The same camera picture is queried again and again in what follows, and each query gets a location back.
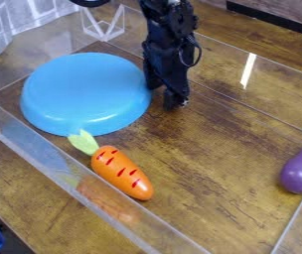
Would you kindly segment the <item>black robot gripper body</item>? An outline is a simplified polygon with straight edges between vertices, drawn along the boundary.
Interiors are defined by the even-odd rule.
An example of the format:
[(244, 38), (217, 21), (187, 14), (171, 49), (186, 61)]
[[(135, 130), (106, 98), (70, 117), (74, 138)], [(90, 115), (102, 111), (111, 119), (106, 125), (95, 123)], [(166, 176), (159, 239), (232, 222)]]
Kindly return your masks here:
[(197, 62), (194, 61), (198, 43), (194, 39), (183, 39), (179, 44), (162, 49), (155, 42), (146, 40), (142, 43), (143, 57), (157, 66), (163, 85), (178, 93), (185, 88), (190, 89), (187, 71)]

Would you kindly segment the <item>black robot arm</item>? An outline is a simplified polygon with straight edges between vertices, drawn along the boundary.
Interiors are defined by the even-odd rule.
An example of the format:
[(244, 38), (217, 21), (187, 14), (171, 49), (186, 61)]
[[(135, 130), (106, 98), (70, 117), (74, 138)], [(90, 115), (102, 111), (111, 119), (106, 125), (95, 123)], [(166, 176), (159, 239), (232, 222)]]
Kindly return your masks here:
[(187, 71), (201, 60), (195, 57), (198, 16), (189, 0), (139, 0), (139, 5), (149, 32), (142, 43), (147, 87), (166, 86), (163, 107), (173, 110), (189, 102)]

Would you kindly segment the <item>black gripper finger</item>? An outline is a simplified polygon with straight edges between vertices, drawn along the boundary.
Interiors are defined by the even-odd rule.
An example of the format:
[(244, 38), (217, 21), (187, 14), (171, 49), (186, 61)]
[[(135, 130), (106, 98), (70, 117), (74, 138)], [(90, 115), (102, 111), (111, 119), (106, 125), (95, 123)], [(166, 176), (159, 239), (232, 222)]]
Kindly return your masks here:
[(146, 76), (147, 87), (154, 90), (163, 85), (163, 80), (159, 77), (157, 66), (149, 60), (143, 61), (143, 71)]
[(183, 107), (189, 103), (190, 89), (185, 88), (181, 93), (178, 93), (171, 88), (165, 90), (163, 94), (163, 107), (167, 111), (174, 110), (178, 107)]

